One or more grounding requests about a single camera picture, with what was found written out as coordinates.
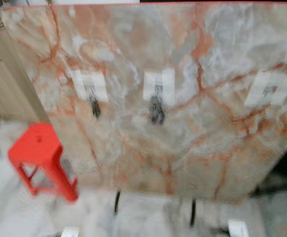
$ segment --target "cabinet door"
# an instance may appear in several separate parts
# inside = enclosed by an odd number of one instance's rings
[[[0,28],[0,117],[49,122],[5,28]]]
[[[8,67],[0,61],[0,117],[8,119],[40,121]]]

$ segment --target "stool leg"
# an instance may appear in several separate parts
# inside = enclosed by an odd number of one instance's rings
[[[60,163],[56,163],[53,166],[45,167],[46,175],[50,178],[51,182],[55,185],[58,192],[64,197],[67,202],[75,202],[78,199],[78,193],[75,186],[72,185],[64,170],[60,166]]]
[[[28,190],[31,192],[31,194],[33,196],[35,196],[36,190],[34,190],[34,186],[31,183],[31,180],[28,177],[28,175],[26,174],[23,167],[19,166],[19,165],[14,165],[14,164],[12,164],[12,165],[13,165],[14,169],[16,170],[17,174],[19,175],[19,177],[21,178],[21,180],[23,181],[23,183],[27,186]]]

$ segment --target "black clip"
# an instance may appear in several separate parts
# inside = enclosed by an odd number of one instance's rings
[[[94,96],[90,97],[93,116],[98,119],[101,115],[101,109],[97,99]]]
[[[149,106],[151,123],[153,125],[162,125],[165,115],[162,109],[162,99],[158,95],[152,96]]]

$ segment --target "black metal stand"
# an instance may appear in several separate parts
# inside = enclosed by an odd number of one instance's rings
[[[260,196],[260,195],[267,195],[267,194],[280,192],[280,191],[286,191],[286,190],[287,190],[287,184],[283,185],[283,186],[272,187],[270,189],[264,189],[264,190],[262,190],[259,187],[257,187],[255,189],[255,192],[253,194],[251,194],[251,197],[257,197],[257,196]]]
[[[153,125],[162,125],[165,115],[162,109],[162,99],[158,95],[152,96],[149,106],[150,119]]]
[[[93,116],[98,119],[101,115],[99,103],[95,97],[90,97]]]
[[[117,211],[118,211],[119,196],[120,196],[120,190],[118,190],[117,193],[116,193],[114,215],[116,215]]]
[[[193,198],[192,200],[192,214],[191,214],[191,221],[189,223],[190,227],[194,226],[194,222],[195,222],[195,209],[196,209],[196,199]]]

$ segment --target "red plastic stool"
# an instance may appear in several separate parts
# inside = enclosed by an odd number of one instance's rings
[[[30,125],[29,129],[17,140],[8,152],[8,157],[21,180],[34,196],[38,191],[56,192],[67,202],[78,198],[75,189],[77,178],[71,184],[65,171],[60,165],[63,147],[52,127],[47,123]],[[23,165],[35,166],[33,173],[28,176]],[[31,179],[37,169],[41,168],[56,187],[56,190],[34,187]]]

